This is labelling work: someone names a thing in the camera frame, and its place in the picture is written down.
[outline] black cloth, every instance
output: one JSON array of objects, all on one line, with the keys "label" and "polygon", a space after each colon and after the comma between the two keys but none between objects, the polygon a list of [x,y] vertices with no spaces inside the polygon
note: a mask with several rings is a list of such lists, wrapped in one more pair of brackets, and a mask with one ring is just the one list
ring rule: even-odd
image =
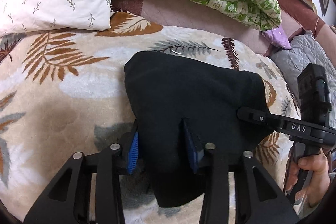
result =
[{"label": "black cloth", "polygon": [[137,118],[139,152],[160,207],[176,207],[204,192],[193,174],[181,120],[228,154],[231,165],[272,133],[237,119],[241,106],[269,113],[258,74],[220,68],[160,52],[138,52],[125,65],[125,87]]}]

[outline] sleeve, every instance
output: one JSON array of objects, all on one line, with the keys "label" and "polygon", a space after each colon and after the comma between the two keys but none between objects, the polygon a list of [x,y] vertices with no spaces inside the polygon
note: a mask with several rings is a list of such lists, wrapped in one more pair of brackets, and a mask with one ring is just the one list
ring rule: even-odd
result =
[{"label": "sleeve", "polygon": [[[329,174],[330,183],[334,180],[335,174],[336,173],[330,173]],[[305,218],[307,215],[311,214],[317,208],[317,206],[319,206],[319,203],[316,206],[314,206],[313,208],[310,207],[307,195],[305,195],[304,196],[303,205],[301,206],[301,208],[300,208],[300,210],[298,212],[299,218],[300,219]]]}]

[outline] hand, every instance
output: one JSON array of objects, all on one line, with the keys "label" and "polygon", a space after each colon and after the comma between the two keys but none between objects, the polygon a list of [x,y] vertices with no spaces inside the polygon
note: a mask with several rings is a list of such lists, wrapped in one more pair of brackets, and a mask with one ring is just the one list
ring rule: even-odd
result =
[{"label": "hand", "polygon": [[322,200],[330,185],[330,178],[328,175],[329,165],[327,157],[324,155],[321,149],[320,154],[301,158],[298,164],[292,161],[289,167],[287,185],[285,186],[286,190],[291,190],[296,184],[297,175],[300,168],[303,170],[313,171],[313,176],[311,178],[310,184],[306,189],[304,189],[304,191],[308,196],[310,207],[314,207]]}]

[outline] bolt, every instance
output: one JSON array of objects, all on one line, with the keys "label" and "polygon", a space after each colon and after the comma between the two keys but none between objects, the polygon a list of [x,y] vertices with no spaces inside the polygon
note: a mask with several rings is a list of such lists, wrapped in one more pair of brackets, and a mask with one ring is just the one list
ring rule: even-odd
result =
[{"label": "bolt", "polygon": [[83,153],[82,153],[82,152],[76,152],[75,154],[72,155],[72,157],[73,157],[75,160],[80,159],[82,156],[83,156]]},{"label": "bolt", "polygon": [[120,148],[120,144],[118,144],[118,143],[113,143],[110,146],[111,150],[118,150],[119,148]]},{"label": "bolt", "polygon": [[253,153],[251,151],[244,151],[243,152],[243,156],[245,158],[252,158],[253,157]]},{"label": "bolt", "polygon": [[206,143],[205,144],[205,149],[214,150],[215,148],[216,148],[216,146],[215,146],[214,143]]}]

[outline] purple cloth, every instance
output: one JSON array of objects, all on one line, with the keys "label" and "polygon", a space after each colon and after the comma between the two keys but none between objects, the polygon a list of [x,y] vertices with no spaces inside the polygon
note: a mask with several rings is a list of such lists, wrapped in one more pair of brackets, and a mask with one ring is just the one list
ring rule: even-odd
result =
[{"label": "purple cloth", "polygon": [[276,47],[281,47],[286,50],[291,50],[292,47],[289,44],[288,38],[282,26],[280,25],[278,28],[274,28],[272,30],[263,31],[263,37],[267,39],[269,43]]}]

